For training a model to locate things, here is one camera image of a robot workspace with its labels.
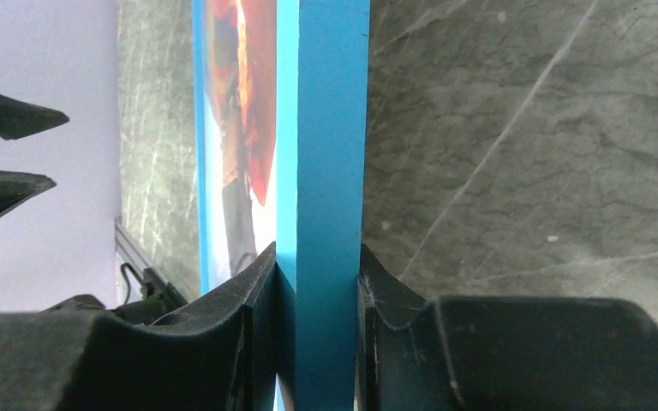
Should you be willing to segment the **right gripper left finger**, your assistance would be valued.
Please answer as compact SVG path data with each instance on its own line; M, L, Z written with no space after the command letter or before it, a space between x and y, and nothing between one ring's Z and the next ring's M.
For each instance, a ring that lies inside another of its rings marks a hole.
M276 252L158 319L0 313L0 410L270 410Z

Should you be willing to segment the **hot air balloon photo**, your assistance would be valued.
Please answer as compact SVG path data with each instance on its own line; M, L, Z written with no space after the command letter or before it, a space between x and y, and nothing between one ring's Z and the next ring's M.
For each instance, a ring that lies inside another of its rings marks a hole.
M202 7L207 275L217 286L276 238L277 4Z

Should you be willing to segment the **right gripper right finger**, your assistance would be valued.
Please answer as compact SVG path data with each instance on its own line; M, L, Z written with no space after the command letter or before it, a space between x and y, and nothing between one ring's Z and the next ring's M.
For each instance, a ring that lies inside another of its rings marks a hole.
M361 410L658 410L658 325L625 300L426 300L361 249Z

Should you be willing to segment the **blue wooden picture frame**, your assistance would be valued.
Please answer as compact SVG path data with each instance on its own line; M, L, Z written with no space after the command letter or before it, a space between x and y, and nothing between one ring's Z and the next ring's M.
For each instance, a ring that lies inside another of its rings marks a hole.
M202 2L192 4L192 24L203 296L233 277L212 286L207 275ZM276 377L270 410L351 410L370 4L274 2L276 238L267 247L274 246L276 252L272 322Z

